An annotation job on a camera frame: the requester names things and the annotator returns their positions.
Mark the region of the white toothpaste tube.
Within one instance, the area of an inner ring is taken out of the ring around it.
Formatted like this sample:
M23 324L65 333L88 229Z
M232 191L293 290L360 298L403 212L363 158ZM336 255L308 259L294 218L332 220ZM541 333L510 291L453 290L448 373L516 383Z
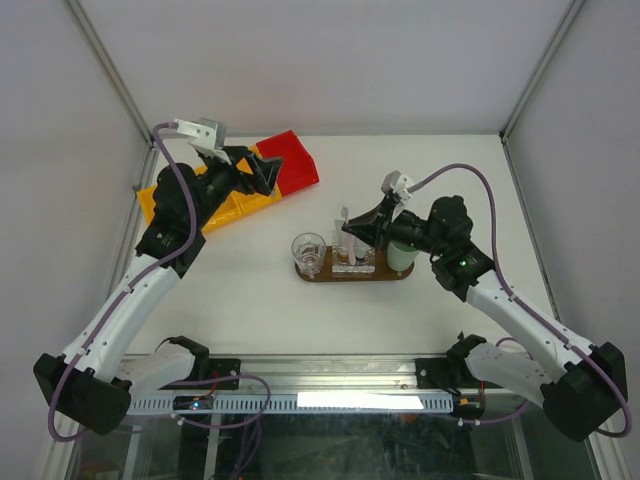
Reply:
M354 253L358 264L368 264L375 257L375 248L356 238L354 240Z
M342 230L342 227L343 220L335 219L332 251L336 256L336 262L338 264L349 265L346 244L346 236L348 234Z

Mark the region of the clear compartment organizer box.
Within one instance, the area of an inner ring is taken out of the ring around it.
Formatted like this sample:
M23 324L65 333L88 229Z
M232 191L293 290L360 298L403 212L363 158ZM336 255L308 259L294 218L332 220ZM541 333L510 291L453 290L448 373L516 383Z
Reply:
M336 256L331 250L331 273L334 277L366 277L375 272L375 257L368 264L356 264L354 266L338 264Z

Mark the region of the pale green cup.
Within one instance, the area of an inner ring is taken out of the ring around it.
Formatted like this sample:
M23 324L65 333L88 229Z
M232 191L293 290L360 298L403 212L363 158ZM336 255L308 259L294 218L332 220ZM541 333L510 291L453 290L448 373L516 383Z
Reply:
M397 241L390 241L387 246L387 264L395 272L404 272L414 263L420 251L412 246Z

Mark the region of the clear plastic cup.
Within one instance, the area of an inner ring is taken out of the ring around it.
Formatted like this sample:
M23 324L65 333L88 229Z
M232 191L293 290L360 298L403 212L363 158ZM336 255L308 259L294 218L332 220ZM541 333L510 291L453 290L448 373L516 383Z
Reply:
M309 277L318 274L326 254L326 242L318 234L305 232L298 235L291 244L291 252L299 271Z

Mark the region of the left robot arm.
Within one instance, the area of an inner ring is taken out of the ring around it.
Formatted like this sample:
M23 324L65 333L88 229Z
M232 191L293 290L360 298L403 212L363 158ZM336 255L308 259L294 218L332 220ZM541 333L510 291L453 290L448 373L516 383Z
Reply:
M232 192L270 196L284 165L244 146L201 154L196 173L170 162L157 177L154 216L129 269L89 325L58 356L42 354L33 372L49 405L48 429L57 441L56 414L99 435L112 432L139 398L182 382L198 388L211 374L207 347L184 336L156 352L121 363L159 301L185 276L205 238L204 226Z

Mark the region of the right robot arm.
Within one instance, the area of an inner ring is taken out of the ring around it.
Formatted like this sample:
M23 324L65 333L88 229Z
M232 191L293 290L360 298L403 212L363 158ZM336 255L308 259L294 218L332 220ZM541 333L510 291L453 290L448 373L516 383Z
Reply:
M438 283L484 313L524 348L500 350L469 335L448 351L448 378L499 385L540 407L565 437L583 441L617 412L628 416L625 360L612 343L600 346L528 305L500 274L497 261L471 240L473 222L460 196L441 197L428 218L404 210L388 194L343 231L372 247L398 242L430 257Z

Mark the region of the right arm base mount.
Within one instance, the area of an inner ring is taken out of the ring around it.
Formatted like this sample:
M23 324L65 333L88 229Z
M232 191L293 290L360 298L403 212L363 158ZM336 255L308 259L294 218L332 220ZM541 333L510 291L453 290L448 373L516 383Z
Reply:
M473 348L486 342L484 337L460 333L443 356L417 358L414 361L417 388L439 389L452 395L460 395L461 388L479 388L481 381L471 374L465 359Z

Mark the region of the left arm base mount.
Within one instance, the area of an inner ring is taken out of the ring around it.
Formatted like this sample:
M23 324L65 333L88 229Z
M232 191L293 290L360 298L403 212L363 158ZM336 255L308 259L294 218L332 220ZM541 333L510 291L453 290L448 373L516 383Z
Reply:
M167 337L156 347L158 352L165 345L178 345L186 348L194 357L194 365L185 381L195 382L232 377L241 373L242 362L239 358L223 358L210 354L209 348L184 336Z

